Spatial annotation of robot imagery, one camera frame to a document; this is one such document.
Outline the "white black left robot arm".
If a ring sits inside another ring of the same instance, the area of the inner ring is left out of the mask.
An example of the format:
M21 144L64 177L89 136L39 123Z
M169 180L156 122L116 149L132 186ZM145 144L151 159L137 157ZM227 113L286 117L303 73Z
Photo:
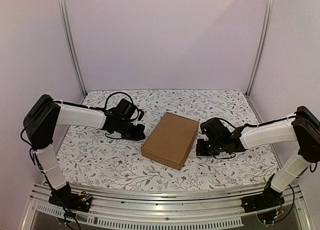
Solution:
M110 109L54 100L43 94L23 120L22 140L30 145L31 156L55 190L55 199L63 206L70 207L74 196L64 187L68 185L56 156L54 135L57 126L89 127L108 134L119 133L121 139L140 141L145 139L145 126L134 124L144 116L144 111L132 100L121 99Z

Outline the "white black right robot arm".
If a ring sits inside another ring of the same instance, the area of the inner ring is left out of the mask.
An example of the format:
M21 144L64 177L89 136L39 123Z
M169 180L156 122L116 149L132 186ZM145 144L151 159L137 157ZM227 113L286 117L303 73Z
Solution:
M266 191L259 196L262 208L269 208L278 200L295 179L299 178L311 165L320 161L320 121L305 106L280 119L260 124L246 123L230 131L222 118L211 118L200 125L200 131L206 139L198 139L198 156L216 157L220 153L230 155L245 152L255 147L271 145L294 147L286 162L269 180Z

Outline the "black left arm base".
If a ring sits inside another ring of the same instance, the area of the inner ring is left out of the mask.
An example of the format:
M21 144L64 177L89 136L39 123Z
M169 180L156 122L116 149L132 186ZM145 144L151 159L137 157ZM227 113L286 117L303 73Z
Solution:
M66 209L88 213L93 200L93 195L85 191L72 193L70 189L52 191L49 203Z

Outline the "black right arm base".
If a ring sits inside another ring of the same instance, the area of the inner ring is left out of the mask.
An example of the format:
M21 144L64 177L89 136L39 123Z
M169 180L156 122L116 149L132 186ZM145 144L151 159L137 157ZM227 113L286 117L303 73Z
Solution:
M266 188L261 194L244 197L241 199L241 206L245 213L261 211L273 208L285 203L282 193L271 188Z

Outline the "brown cardboard box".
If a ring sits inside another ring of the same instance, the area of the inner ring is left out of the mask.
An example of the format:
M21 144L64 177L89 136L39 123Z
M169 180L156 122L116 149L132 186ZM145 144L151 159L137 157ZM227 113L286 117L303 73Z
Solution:
M181 170L194 144L199 121L165 113L141 147L141 154L175 170Z

